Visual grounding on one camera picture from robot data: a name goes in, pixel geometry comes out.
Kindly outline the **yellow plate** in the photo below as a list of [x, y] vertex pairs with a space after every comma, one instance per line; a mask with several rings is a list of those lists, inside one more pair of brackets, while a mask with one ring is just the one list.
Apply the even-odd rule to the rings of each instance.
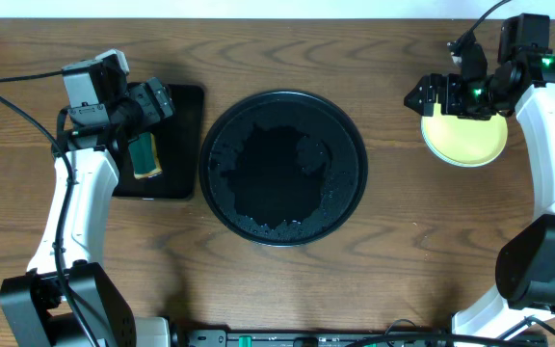
[[475, 168], [495, 160], [505, 148], [508, 125], [500, 116], [489, 120], [444, 116], [436, 104], [431, 117], [421, 118], [421, 134], [430, 151], [457, 167]]

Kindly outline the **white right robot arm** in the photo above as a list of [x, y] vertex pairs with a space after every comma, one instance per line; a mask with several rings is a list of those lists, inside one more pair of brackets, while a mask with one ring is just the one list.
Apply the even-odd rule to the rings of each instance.
[[550, 19], [523, 13], [501, 27], [498, 69], [488, 73], [472, 32], [448, 47], [457, 74], [428, 74], [404, 99], [423, 120], [454, 116], [489, 120], [515, 117], [527, 145], [534, 188], [532, 223], [506, 244], [495, 265], [495, 284], [454, 314], [445, 346], [520, 346], [531, 325], [555, 318], [555, 53]]

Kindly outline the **green and yellow sponge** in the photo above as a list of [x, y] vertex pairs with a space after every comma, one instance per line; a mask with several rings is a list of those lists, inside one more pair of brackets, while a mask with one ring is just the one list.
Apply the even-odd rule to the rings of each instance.
[[128, 151], [134, 177], [137, 180], [151, 178], [162, 173], [155, 137], [151, 132], [140, 134], [129, 144]]

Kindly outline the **mint plate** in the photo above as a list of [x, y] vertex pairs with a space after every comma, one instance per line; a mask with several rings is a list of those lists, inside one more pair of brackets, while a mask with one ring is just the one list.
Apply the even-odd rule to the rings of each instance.
[[479, 164], [471, 164], [471, 163], [462, 163], [462, 162], [458, 162], [455, 161], [447, 156], [445, 156], [444, 154], [442, 154], [440, 151], [438, 151], [436, 149], [436, 147], [433, 145], [433, 143], [430, 141], [429, 136], [427, 135], [427, 133], [423, 130], [421, 130], [421, 134], [422, 134], [422, 138], [427, 146], [427, 148], [429, 149], [429, 151], [435, 156], [437, 157], [439, 160], [441, 160], [442, 162], [446, 163], [446, 164], [450, 164], [452, 166], [455, 167], [461, 167], [461, 168], [476, 168], [476, 167], [480, 167], [481, 165]]

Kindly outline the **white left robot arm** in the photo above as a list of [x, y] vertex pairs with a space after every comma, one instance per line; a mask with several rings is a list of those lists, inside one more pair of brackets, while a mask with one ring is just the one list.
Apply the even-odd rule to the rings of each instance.
[[3, 280], [0, 306], [20, 346], [169, 346], [168, 319], [135, 317], [102, 266], [117, 158], [153, 143], [150, 127], [174, 113], [168, 88], [151, 78], [103, 99], [68, 97], [52, 137], [47, 225], [26, 273]]

